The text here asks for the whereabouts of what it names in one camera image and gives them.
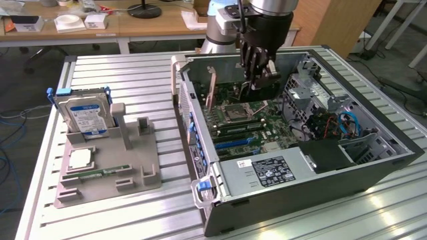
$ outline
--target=motherboard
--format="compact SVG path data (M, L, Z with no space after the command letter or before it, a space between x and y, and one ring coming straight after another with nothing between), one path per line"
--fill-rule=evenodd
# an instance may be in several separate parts
M274 100L202 108L220 161L287 149L298 142Z

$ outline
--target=hard drive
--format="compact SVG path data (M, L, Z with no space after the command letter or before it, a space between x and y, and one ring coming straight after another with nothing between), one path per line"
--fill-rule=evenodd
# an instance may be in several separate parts
M85 139L108 136L108 128L117 126L111 115L109 88L71 89L60 88L56 94L47 90L48 99L55 104L69 133L83 133Z

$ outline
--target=desk lamp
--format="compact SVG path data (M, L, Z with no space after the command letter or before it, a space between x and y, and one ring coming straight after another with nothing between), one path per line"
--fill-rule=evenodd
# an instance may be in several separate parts
M139 19L153 19L161 15L160 7L145 4L145 0L140 0L140 4L135 4L127 9L127 13Z

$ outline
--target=metal slotted workbench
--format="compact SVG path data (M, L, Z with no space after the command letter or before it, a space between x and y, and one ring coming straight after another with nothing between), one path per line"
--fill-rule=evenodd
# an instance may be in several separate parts
M426 128L391 102L344 60L312 47L338 72L426 150ZM59 87L108 85L112 101L125 103L125 121L148 116L156 130L161 188L56 209L53 200L64 153L63 118L52 108L16 239L204 239L190 189L190 172L171 100L171 56L192 52L81 56L64 63ZM322 81L334 93L342 87ZM427 155L366 192L210 238L391 239L427 236Z

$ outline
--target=blue hard drive label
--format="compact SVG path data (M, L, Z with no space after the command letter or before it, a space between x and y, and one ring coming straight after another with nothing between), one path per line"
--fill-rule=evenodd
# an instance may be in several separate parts
M263 187L271 187L295 180L283 156L254 161L251 164Z
M107 132L105 121L100 116L101 108L97 104L72 106L69 110L84 135L93 136Z

